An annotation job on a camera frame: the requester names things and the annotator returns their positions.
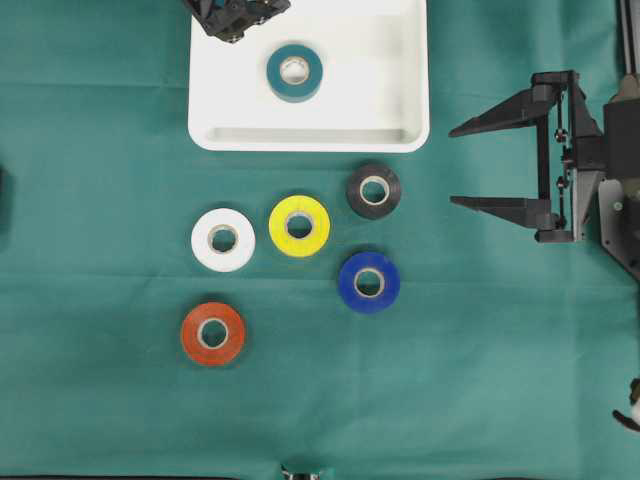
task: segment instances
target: white tape roll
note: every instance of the white tape roll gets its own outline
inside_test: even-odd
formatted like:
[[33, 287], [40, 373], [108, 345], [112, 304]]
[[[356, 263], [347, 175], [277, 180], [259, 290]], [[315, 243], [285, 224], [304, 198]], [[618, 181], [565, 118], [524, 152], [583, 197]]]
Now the white tape roll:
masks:
[[[220, 230], [228, 230], [235, 244], [226, 251], [213, 247], [213, 237]], [[191, 248], [198, 261], [215, 272], [233, 272], [244, 267], [256, 248], [256, 235], [251, 222], [240, 212], [219, 208], [204, 214], [191, 233]]]

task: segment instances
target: yellow tape roll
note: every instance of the yellow tape roll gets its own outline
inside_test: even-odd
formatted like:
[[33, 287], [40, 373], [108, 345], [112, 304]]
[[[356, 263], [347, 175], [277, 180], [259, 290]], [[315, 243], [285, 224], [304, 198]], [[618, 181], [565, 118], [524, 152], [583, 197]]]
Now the yellow tape roll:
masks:
[[[287, 224], [291, 218], [304, 216], [311, 222], [311, 232], [304, 238], [292, 236]], [[329, 239], [331, 220], [327, 210], [311, 197], [294, 195], [282, 200], [269, 217], [269, 234], [275, 246], [290, 257], [310, 257]]]

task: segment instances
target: teal tape roll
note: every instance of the teal tape roll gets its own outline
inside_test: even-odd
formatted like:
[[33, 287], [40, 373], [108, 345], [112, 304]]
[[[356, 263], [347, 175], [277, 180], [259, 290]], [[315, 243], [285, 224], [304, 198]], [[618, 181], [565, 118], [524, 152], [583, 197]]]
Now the teal tape roll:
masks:
[[271, 55], [267, 79], [282, 100], [304, 102], [313, 97], [322, 83], [323, 68], [316, 52], [303, 45], [286, 45]]

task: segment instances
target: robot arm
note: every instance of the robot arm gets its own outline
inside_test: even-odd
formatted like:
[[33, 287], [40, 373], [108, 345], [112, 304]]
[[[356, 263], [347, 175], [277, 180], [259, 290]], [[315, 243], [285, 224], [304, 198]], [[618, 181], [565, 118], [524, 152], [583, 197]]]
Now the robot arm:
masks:
[[236, 43], [253, 25], [262, 25], [291, 6], [289, 0], [183, 0], [210, 37]]

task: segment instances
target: blue tape roll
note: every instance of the blue tape roll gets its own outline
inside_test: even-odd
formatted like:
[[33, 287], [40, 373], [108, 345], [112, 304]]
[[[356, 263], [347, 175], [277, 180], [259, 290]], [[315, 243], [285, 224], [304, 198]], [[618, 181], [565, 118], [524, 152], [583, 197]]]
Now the blue tape roll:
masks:
[[[366, 296], [356, 286], [356, 277], [373, 271], [382, 277], [381, 290], [376, 296]], [[390, 307], [400, 293], [400, 274], [391, 261], [381, 253], [358, 253], [345, 262], [338, 279], [340, 295], [349, 308], [372, 314]]]
[[[281, 74], [283, 62], [291, 58], [302, 58], [309, 67], [309, 76], [302, 83], [287, 83]], [[267, 64], [267, 79], [273, 92], [282, 100], [291, 103], [304, 102], [313, 97], [322, 83], [322, 62], [320, 57], [303, 45], [286, 45], [277, 50]]]

